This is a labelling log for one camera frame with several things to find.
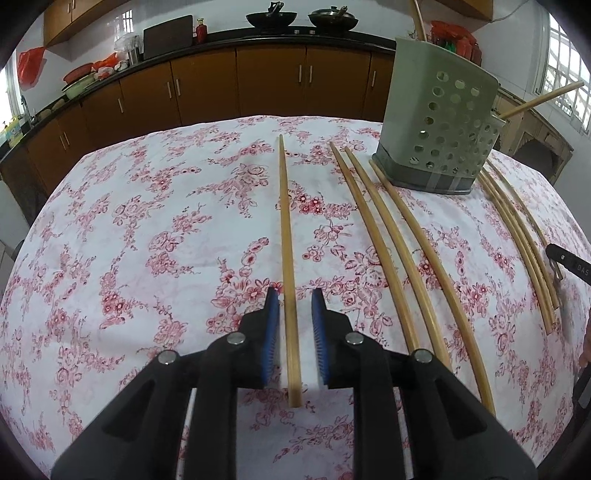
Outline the wooden chopstick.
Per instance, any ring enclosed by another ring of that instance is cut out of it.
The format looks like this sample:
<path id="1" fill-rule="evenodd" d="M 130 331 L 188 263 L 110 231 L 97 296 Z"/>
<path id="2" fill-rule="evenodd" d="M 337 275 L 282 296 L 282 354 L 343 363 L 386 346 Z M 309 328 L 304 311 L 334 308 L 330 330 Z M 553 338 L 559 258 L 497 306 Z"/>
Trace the wooden chopstick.
<path id="1" fill-rule="evenodd" d="M 426 41 L 427 34 L 419 2 L 417 0 L 410 0 L 409 4 L 411 9 L 411 15 L 415 25 L 415 30 L 417 33 L 417 39 L 419 41 Z"/>
<path id="2" fill-rule="evenodd" d="M 408 208 L 408 206 L 404 203 L 401 196 L 398 194 L 396 188 L 390 183 L 390 181 L 386 178 L 385 174 L 382 172 L 377 163 L 374 160 L 370 160 L 370 166 L 374 169 L 377 177 L 382 182 L 383 186 L 388 191 L 390 197 L 398 207 L 401 212 L 401 215 L 406 220 L 407 224 L 409 225 L 411 231 L 413 232 L 414 236 L 416 237 L 417 241 L 419 242 L 420 246 L 422 247 L 431 267 L 433 268 L 434 273 L 436 274 L 439 283 L 442 287 L 444 295 L 448 300 L 448 304 L 456 321 L 457 327 L 459 332 L 462 336 L 464 345 L 466 347 L 466 351 L 473 368 L 475 380 L 478 386 L 478 390 L 481 396 L 481 401 L 483 405 L 489 410 L 489 412 L 495 416 L 496 409 L 494 405 L 494 398 L 492 389 L 490 386 L 490 382 L 488 379 L 488 375 L 486 372 L 486 367 L 484 364 L 483 357 L 481 355 L 478 343 L 476 341 L 473 328 L 468 320 L 466 312 L 459 300 L 459 297 L 456 293 L 456 289 L 454 284 L 446 272 L 445 268 L 443 267 L 440 257 L 431 245 L 430 241 L 426 233 L 424 232 L 423 228 L 420 226 L 419 222 L 416 220 L 415 216 Z"/>

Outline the barred kitchen window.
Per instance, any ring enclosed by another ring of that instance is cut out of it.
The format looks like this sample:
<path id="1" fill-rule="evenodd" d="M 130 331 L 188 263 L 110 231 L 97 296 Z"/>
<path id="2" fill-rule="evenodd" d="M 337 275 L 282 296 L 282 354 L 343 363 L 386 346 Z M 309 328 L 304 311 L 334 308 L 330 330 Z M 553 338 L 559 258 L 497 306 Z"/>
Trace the barred kitchen window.
<path id="1" fill-rule="evenodd" d="M 551 103 L 575 129 L 587 135 L 590 131 L 590 71 L 562 26 L 550 13 L 547 17 L 547 53 L 540 92 L 549 93 L 581 82 L 579 88 L 556 97 Z"/>

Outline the brown lower kitchen cabinets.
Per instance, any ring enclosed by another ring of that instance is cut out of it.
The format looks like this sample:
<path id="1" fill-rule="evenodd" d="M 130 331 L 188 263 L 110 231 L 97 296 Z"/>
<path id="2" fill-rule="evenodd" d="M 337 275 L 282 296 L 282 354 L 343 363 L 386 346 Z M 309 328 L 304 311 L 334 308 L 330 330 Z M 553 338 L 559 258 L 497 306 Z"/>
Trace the brown lower kitchen cabinets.
<path id="1" fill-rule="evenodd" d="M 245 35 L 146 60 L 91 86 L 1 154 L 27 222 L 86 154 L 151 132 L 250 115 L 382 121 L 397 43 L 370 34 Z"/>

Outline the far-left group chopstick two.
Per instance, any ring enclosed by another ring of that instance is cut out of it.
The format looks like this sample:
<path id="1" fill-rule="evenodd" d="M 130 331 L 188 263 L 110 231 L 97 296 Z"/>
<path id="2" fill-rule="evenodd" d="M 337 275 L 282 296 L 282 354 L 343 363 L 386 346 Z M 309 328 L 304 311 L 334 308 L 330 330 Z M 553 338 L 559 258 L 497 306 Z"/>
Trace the far-left group chopstick two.
<path id="1" fill-rule="evenodd" d="M 551 280 L 535 242 L 527 231 L 517 209 L 513 206 L 505 192 L 498 186 L 494 178 L 485 169 L 482 169 L 478 175 L 478 180 L 491 196 L 499 215 L 503 219 L 521 255 L 530 281 L 534 287 L 545 331 L 547 334 L 550 334 L 555 330 L 555 310 L 558 308 L 558 300 L 556 295 L 551 293 Z"/>

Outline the far-left group chopstick one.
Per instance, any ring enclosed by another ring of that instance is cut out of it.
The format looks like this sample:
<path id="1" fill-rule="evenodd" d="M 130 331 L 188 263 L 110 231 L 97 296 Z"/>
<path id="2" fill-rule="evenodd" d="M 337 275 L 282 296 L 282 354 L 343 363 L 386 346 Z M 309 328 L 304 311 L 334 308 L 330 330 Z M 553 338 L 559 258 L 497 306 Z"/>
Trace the far-left group chopstick one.
<path id="1" fill-rule="evenodd" d="M 554 310 L 551 308 L 551 298 L 548 291 L 541 269 L 534 259 L 534 254 L 525 239 L 523 230 L 518 225 L 515 216 L 509 211 L 506 201 L 502 198 L 498 189 L 493 185 L 492 180 L 486 175 L 484 171 L 478 174 L 478 181 L 482 185 L 486 193 L 491 197 L 493 204 L 501 216 L 506 228 L 510 232 L 514 244 L 516 245 L 522 261 L 525 265 L 528 277 L 534 288 L 538 305 L 541 311 L 544 330 L 547 335 L 554 330 Z"/>

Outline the far-left group chopstick four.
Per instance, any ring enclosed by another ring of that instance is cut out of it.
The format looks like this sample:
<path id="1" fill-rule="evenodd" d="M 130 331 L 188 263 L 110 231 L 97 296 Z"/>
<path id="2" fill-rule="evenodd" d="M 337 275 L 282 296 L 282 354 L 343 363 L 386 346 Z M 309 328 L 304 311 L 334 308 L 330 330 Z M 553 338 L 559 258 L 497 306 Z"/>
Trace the far-left group chopstick four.
<path id="1" fill-rule="evenodd" d="M 539 227 L 534 216 L 531 214 L 527 205 L 524 203 L 524 201 L 519 196 L 518 192 L 511 185 L 511 183 L 507 180 L 507 178 L 503 175 L 503 173 L 490 160 L 487 161 L 487 164 L 492 168 L 492 170 L 497 175 L 497 177 L 503 182 L 503 184 L 508 189 L 508 191 L 511 193 L 512 197 L 517 202 L 517 204 L 521 206 L 526 218 L 528 219 L 528 221 L 530 222 L 534 231 L 536 232 L 537 236 L 539 237 L 543 247 L 546 248 L 548 246 L 549 242 L 547 241 L 546 236 L 544 235 L 543 231 Z M 554 281 L 556 283 L 560 284 L 564 280 L 564 276 L 560 270 L 560 267 L 558 266 L 557 262 L 554 260 L 550 260 L 549 265 L 550 265 L 550 268 L 553 272 Z"/>

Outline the cream wooden side table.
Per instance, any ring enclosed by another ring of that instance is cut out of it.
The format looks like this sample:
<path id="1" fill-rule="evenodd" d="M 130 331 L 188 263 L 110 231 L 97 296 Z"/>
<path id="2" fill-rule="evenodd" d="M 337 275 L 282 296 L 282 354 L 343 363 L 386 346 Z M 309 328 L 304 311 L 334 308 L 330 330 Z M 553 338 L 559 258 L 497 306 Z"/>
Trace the cream wooden side table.
<path id="1" fill-rule="evenodd" d="M 570 143 L 534 109 L 507 118 L 494 149 L 539 171 L 552 185 L 574 152 Z"/>

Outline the floral pink white tablecloth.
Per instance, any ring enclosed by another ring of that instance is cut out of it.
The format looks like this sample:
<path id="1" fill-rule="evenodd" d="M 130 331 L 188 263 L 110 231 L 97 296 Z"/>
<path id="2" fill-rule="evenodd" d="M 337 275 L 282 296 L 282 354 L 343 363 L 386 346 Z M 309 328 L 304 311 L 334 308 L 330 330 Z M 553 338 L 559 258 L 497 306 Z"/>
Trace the floral pink white tablecloth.
<path id="1" fill-rule="evenodd" d="M 279 136 L 287 150 L 304 406 L 280 366 L 239 391 L 238 479 L 352 479 L 353 392 L 318 380 L 311 292 L 386 349 L 407 353 L 379 257 L 332 143 L 359 159 L 404 236 L 451 367 L 478 396 L 462 336 L 420 244 L 368 164 L 377 123 L 253 116 L 152 133 L 83 157 L 49 197 L 1 303 L 1 414 L 45 475 L 158 353 L 204 350 L 281 291 Z M 539 464 L 572 416 L 590 288 L 568 272 L 544 330 L 517 247 L 479 185 L 397 189 L 450 276 L 497 418 Z"/>

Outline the green perforated utensil holder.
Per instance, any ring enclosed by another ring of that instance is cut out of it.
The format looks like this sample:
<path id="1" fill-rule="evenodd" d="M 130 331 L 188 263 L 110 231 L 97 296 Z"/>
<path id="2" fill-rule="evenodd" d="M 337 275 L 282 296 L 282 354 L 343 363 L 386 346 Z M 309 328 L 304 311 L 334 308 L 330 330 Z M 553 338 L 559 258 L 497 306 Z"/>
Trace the green perforated utensil holder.
<path id="1" fill-rule="evenodd" d="M 493 113 L 498 89 L 497 78 L 459 55 L 399 38 L 373 160 L 396 186 L 470 193 L 505 124 Z"/>

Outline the red bottles on side table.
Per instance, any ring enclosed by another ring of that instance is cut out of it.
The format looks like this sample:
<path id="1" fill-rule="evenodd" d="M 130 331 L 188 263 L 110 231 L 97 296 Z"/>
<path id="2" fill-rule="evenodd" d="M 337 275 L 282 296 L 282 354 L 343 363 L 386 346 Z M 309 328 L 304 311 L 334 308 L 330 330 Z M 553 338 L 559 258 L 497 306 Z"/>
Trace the red bottles on side table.
<path id="1" fill-rule="evenodd" d="M 466 28 L 443 21 L 431 22 L 431 42 L 482 65 L 482 51 L 477 39 Z"/>

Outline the small red bottle on counter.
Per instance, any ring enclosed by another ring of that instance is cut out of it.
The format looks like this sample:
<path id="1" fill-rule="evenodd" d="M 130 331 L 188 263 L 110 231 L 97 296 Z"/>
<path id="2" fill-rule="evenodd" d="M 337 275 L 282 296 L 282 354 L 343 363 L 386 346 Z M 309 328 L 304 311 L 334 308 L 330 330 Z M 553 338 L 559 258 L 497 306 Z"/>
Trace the small red bottle on counter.
<path id="1" fill-rule="evenodd" d="M 197 43 L 203 43 L 207 37 L 207 25 L 204 24 L 204 18 L 197 19 L 197 26 L 195 27 L 195 35 L 197 36 Z"/>

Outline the dark cutting board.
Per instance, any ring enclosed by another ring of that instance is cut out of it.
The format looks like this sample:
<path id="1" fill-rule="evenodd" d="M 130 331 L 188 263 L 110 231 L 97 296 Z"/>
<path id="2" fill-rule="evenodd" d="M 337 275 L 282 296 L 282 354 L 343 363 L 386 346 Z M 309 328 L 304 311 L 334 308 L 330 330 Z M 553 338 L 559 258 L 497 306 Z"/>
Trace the dark cutting board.
<path id="1" fill-rule="evenodd" d="M 143 30 L 143 57 L 149 60 L 189 48 L 193 41 L 193 18 L 185 15 Z"/>

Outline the black lidded wok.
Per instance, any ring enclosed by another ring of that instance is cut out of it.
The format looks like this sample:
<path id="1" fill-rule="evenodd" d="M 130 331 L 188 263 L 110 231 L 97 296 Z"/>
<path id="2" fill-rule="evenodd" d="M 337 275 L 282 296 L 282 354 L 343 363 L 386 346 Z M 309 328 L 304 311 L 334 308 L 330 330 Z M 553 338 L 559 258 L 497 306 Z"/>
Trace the black lidded wok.
<path id="1" fill-rule="evenodd" d="M 348 32 L 359 23 L 359 19 L 349 13 L 349 7 L 331 6 L 312 11 L 308 14 L 311 24 L 321 30 Z"/>

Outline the black wok on stove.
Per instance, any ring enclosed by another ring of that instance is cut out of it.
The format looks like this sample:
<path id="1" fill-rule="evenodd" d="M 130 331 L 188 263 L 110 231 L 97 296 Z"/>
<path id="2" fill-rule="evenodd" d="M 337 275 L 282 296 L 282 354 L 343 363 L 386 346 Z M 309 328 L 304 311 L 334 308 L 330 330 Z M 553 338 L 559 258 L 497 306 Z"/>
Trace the black wok on stove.
<path id="1" fill-rule="evenodd" d="M 245 16 L 252 27 L 263 32 L 280 32 L 294 23 L 297 12 L 283 10 L 283 1 L 271 1 L 266 12 L 249 13 Z"/>

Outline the red bowl on counter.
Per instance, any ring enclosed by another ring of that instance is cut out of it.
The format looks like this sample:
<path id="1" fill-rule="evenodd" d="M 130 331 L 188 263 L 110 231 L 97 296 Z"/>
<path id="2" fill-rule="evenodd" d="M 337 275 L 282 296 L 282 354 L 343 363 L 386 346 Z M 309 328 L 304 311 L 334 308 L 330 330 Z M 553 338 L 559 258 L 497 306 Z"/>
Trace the red bowl on counter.
<path id="1" fill-rule="evenodd" d="M 82 77 L 89 75 L 92 72 L 93 72 L 93 64 L 86 63 L 86 64 L 80 65 L 80 66 L 74 68 L 73 70 L 71 70 L 70 72 L 68 72 L 63 77 L 63 81 L 65 82 L 66 85 L 69 85 L 73 82 L 78 81 Z"/>

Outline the red plastic bag hanging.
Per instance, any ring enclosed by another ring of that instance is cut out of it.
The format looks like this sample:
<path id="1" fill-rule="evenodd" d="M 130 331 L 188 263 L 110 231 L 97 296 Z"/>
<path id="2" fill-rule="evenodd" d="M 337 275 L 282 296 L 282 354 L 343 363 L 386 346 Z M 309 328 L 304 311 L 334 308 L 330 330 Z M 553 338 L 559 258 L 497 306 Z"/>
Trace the red plastic bag hanging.
<path id="1" fill-rule="evenodd" d="M 36 83 L 41 70 L 46 48 L 35 47 L 19 53 L 17 76 L 22 90 L 30 89 Z"/>

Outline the orange upper wall cabinets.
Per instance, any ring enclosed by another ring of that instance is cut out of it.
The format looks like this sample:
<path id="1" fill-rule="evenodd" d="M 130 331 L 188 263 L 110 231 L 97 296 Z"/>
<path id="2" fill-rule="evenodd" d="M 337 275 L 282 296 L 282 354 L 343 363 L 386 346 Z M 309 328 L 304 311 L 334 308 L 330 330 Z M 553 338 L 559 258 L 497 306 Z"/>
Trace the orange upper wall cabinets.
<path id="1" fill-rule="evenodd" d="M 43 40 L 46 48 L 72 36 L 126 3 L 126 0 L 58 0 L 43 14 Z"/>

